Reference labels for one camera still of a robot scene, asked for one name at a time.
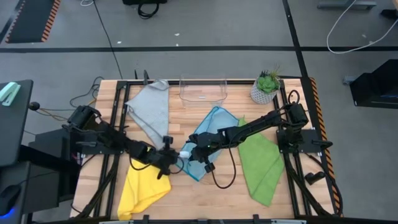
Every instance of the teal object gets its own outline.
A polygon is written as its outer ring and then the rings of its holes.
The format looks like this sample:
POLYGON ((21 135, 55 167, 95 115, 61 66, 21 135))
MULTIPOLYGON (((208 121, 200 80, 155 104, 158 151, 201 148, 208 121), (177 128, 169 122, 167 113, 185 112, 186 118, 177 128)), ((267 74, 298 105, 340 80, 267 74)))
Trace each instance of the teal object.
POLYGON ((3 106, 10 106, 14 101, 15 96, 17 95, 21 85, 17 83, 10 82, 8 83, 1 91, 0 91, 0 101, 3 101, 3 106))
MULTIPOLYGON (((230 112, 226 109, 221 108, 219 106, 214 107, 211 111, 207 114, 205 119, 199 124, 196 128, 194 134, 200 134, 204 132, 209 132, 216 134, 217 130, 221 128, 227 128, 232 126, 237 126, 239 120, 235 118, 230 112)), ((187 151, 190 153, 191 156, 192 149, 196 146, 194 143, 185 143, 182 147, 181 151, 187 151)), ((214 162, 221 151, 217 151, 209 156, 209 161, 214 162)), ((183 159, 184 167, 183 171, 187 173, 189 176, 194 178, 196 181, 202 179, 203 176, 206 174, 205 170, 205 163, 200 163, 198 161, 188 161, 188 159, 183 159)), ((182 162, 178 160, 176 166, 181 168, 182 162)))

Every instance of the white plant pot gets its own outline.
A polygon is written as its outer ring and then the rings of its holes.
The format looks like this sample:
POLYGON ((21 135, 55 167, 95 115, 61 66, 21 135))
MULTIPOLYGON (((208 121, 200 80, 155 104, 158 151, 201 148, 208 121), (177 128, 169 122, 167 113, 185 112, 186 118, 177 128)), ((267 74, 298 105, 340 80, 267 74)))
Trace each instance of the white plant pot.
POLYGON ((257 80, 254 82, 253 87, 251 88, 250 96, 254 102, 257 104, 267 104, 274 99, 276 96, 277 90, 273 91, 272 93, 264 93, 257 87, 257 80))

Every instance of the wooden tabletop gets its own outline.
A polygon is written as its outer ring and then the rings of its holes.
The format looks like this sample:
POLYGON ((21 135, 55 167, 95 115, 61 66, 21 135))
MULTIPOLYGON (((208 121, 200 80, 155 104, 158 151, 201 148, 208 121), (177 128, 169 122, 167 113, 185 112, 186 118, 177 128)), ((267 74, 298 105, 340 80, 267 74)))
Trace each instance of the wooden tabletop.
MULTIPOLYGON (((301 95, 300 102, 307 110, 307 104, 300 80, 285 79, 284 81, 286 92, 289 93, 291 90, 297 90, 301 95)), ((96 109, 101 112, 103 119, 107 122, 109 122, 112 113, 116 83, 117 80, 103 80, 98 92, 96 109)), ((141 88, 142 86, 132 86, 129 98, 133 98, 141 88)), ((250 97, 250 90, 251 85, 228 85, 228 97, 223 103, 223 107, 235 115, 235 117, 241 118, 245 116, 247 122, 266 114, 268 111, 274 110, 274 105, 272 103, 268 105, 255 104, 250 97)), ((123 91, 124 90, 122 90, 118 108, 122 108, 123 91)), ((179 86, 171 86, 169 91, 169 134, 174 137, 172 147, 178 151, 182 148, 188 136, 194 132, 195 128, 211 110, 211 108, 184 108, 179 97, 179 91, 179 86)), ((280 93, 278 93, 278 99, 280 101, 279 104, 283 105, 280 93)), ((118 111, 116 124, 119 124, 120 115, 121 110, 118 111)), ((128 115, 126 117, 126 125, 129 126, 126 128, 129 138, 151 142, 141 128, 138 127, 128 115)), ((311 127, 312 125, 309 122, 304 129, 310 129, 311 127)), ((262 134, 276 143, 276 129, 277 128, 270 128, 264 130, 262 134)), ((149 215, 151 219, 174 220, 197 218, 249 219, 252 218, 253 214, 259 214, 260 218, 293 218, 294 214, 290 200, 286 171, 282 173, 279 179, 271 206, 266 207, 250 197, 237 149, 233 149, 233 156, 236 162, 237 176, 234 184, 230 188, 226 190, 217 188, 210 174, 205 175, 200 182, 193 180, 184 172, 171 175, 171 191, 142 213, 133 214, 132 219, 142 219, 143 215, 149 215)), ((301 155, 300 157, 304 175, 309 172, 316 173, 322 170, 318 164, 311 161, 307 156, 301 155)), ((73 206, 76 209, 82 210, 95 193, 100 178, 102 161, 103 156, 97 155, 82 169, 76 188, 75 199, 73 201, 73 206)), ((215 175, 219 184, 228 184, 233 176, 233 166, 227 150, 221 152, 215 162, 215 166, 215 175)), ((116 190, 113 198, 113 211, 111 214, 112 219, 117 219, 120 196, 124 187, 124 181, 126 180, 128 168, 128 155, 123 154, 119 162, 116 190)), ((174 172, 178 171, 178 168, 174 166, 172 166, 171 169, 174 172)), ((333 213, 326 180, 322 179, 311 186, 307 184, 307 187, 323 208, 333 213)), ((304 214, 302 195, 297 186, 295 189, 300 213, 304 214)), ((105 192, 102 198, 101 215, 104 215, 107 198, 108 192, 105 192)), ((76 212, 72 211, 71 217, 75 215, 76 212)))

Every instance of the succulent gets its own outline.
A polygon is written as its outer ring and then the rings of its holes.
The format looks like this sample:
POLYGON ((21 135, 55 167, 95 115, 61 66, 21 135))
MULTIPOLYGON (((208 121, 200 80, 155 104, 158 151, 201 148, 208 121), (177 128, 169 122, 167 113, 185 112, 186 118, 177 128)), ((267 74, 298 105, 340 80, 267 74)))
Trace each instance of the succulent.
POLYGON ((257 87, 264 93, 272 93, 279 89, 278 69, 262 71, 257 79, 257 87))

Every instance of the clear plastic container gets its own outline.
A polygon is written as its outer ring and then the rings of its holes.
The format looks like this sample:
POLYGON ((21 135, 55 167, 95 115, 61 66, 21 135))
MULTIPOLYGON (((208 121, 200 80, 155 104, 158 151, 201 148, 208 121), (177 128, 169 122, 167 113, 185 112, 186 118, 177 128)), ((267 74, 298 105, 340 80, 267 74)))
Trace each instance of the clear plastic container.
POLYGON ((180 77, 180 98, 184 107, 221 106, 227 95, 225 75, 201 76, 200 79, 180 77))

